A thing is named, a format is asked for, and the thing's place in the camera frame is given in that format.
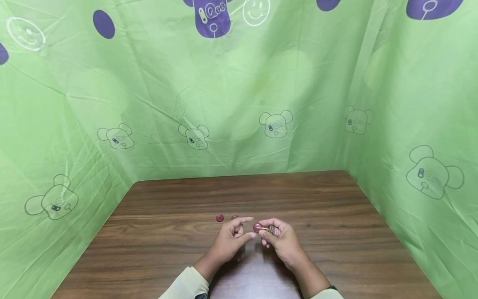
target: right hand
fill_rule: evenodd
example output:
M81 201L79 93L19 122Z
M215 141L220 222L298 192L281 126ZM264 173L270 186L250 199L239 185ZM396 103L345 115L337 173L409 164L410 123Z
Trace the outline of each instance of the right hand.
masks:
M259 231L259 235L262 237L262 245L267 248L272 245L287 269L294 271L298 264L304 259L308 259L307 254L300 245L299 238L297 238L297 235L290 224L277 218L262 220L259 221L259 224L263 227L273 225L281 231L279 238L265 230Z

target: wooden table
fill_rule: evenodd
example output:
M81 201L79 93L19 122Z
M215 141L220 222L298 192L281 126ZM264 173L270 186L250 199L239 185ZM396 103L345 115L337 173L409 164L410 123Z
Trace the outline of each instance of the wooden table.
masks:
M53 298L158 298L212 244L219 213L289 222L345 299L441 298L343 171L138 182ZM252 231L252 223L245 228ZM226 298L301 295L256 238L216 275L211 299Z

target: light green sleeve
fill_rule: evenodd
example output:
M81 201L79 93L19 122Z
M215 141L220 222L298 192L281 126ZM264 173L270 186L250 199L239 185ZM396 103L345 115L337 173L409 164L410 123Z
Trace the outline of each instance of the light green sleeve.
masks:
M206 299L208 291L208 282L194 267L188 267L159 299Z
M318 293L317 295L313 296L310 299L344 299L344 298L336 290L326 289Z

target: dark red bead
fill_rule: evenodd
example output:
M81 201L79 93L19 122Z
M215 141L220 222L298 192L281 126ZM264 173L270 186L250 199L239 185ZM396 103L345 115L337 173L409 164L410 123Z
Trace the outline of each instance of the dark red bead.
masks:
M253 229L256 233L258 233L258 232L261 231L261 230L259 229L260 227L262 227L262 225L260 225L259 223L256 223L256 224L254 224L254 226L252 227L252 229Z

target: green curtain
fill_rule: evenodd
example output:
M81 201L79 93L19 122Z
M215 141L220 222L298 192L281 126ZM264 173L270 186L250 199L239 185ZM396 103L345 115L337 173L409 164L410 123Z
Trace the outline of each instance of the green curtain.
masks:
M328 169L444 298L476 297L477 12L0 0L0 298L49 298L138 180Z

